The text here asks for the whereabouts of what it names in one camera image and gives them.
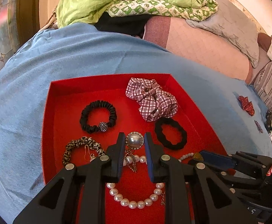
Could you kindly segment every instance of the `black hair tie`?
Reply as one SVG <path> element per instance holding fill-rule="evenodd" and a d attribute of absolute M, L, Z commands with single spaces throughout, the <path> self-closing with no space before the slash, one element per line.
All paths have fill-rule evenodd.
<path fill-rule="evenodd" d="M 108 123 L 101 122 L 99 123 L 98 126 L 96 125 L 90 126 L 87 124 L 88 115 L 95 108 L 106 108 L 109 110 L 110 115 L 109 115 Z M 89 134 L 98 132 L 98 131 L 106 132 L 108 127 L 115 126 L 116 119 L 117 119 L 116 110 L 113 107 L 113 105 L 107 101 L 97 100 L 95 102 L 90 103 L 89 105 L 85 107 L 84 110 L 82 110 L 80 124 L 81 124 L 82 130 L 86 131 Z"/>
<path fill-rule="evenodd" d="M 167 140 L 166 136 L 163 134 L 163 129 L 162 129 L 163 124 L 171 125 L 172 127 L 177 128 L 179 132 L 182 134 L 181 142 L 177 143 L 176 145 L 173 145 L 169 140 Z M 155 133 L 157 135 L 158 141 L 161 142 L 163 146 L 171 150 L 183 149 L 183 147 L 187 143 L 187 132 L 183 129 L 183 127 L 180 126 L 180 124 L 177 121 L 173 120 L 172 118 L 165 118 L 165 117 L 159 118 L 155 124 Z"/>

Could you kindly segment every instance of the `pink quilt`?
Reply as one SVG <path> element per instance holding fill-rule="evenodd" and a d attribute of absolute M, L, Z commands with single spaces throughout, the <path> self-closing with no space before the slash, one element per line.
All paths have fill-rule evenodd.
<path fill-rule="evenodd" d="M 235 46 L 209 31 L 192 28 L 182 18 L 152 17 L 144 40 L 231 78 L 246 80 L 250 62 Z"/>

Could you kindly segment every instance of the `hair tie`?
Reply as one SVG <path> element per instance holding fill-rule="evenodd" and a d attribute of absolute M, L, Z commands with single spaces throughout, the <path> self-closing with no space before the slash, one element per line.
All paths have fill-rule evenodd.
<path fill-rule="evenodd" d="M 65 152 L 63 154 L 62 158 L 62 164 L 66 166 L 71 159 L 71 152 L 75 147 L 80 147 L 83 145 L 88 145 L 91 150 L 95 150 L 98 153 L 98 156 L 105 155 L 104 149 L 102 149 L 102 146 L 100 143 L 93 140 L 91 137 L 81 137 L 78 140 L 71 140 L 70 143 L 68 143 L 65 146 Z"/>
<path fill-rule="evenodd" d="M 177 112 L 175 97 L 164 90 L 155 79 L 131 78 L 126 96 L 136 100 L 143 119 L 152 122 L 160 117 L 173 117 Z"/>
<path fill-rule="evenodd" d="M 96 125 L 90 126 L 89 124 L 87 124 L 89 113 L 95 108 L 106 108 L 109 110 L 110 115 L 109 115 L 108 123 L 101 122 L 99 123 L 98 126 Z M 89 105 L 85 107 L 84 110 L 82 110 L 80 124 L 81 124 L 82 130 L 86 131 L 89 134 L 98 132 L 98 131 L 106 132 L 108 127 L 115 126 L 116 119 L 117 119 L 116 110 L 113 107 L 113 105 L 107 101 L 97 100 L 95 102 L 91 102 Z"/>
<path fill-rule="evenodd" d="M 177 143 L 176 145 L 173 145 L 169 140 L 167 140 L 166 136 L 163 134 L 162 129 L 163 124 L 171 125 L 172 127 L 177 128 L 179 132 L 182 134 L 181 142 Z M 160 119 L 158 119 L 155 124 L 155 133 L 157 135 L 158 141 L 161 142 L 163 146 L 171 150 L 183 149 L 183 147 L 187 143 L 187 132 L 183 129 L 183 127 L 180 126 L 180 124 L 177 121 L 173 120 L 172 118 L 161 117 Z"/>

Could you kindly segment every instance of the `green patterned blanket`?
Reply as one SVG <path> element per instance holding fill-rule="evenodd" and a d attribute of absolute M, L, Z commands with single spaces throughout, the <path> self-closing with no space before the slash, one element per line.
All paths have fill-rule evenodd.
<path fill-rule="evenodd" d="M 164 0 L 120 0 L 107 9 L 111 17 L 152 14 L 203 21 L 218 10 L 216 0 L 198 0 L 201 8 L 186 8 L 170 4 Z"/>
<path fill-rule="evenodd" d="M 154 14 L 202 21 L 218 9 L 216 0 L 60 0 L 59 28 L 76 22 L 95 24 L 103 12 L 110 16 Z"/>

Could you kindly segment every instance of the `wooden frame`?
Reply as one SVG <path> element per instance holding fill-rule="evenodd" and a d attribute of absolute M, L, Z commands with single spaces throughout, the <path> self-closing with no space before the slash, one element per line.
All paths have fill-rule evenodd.
<path fill-rule="evenodd" d="M 17 0 L 16 7 L 18 38 L 22 46 L 40 29 L 39 0 Z"/>

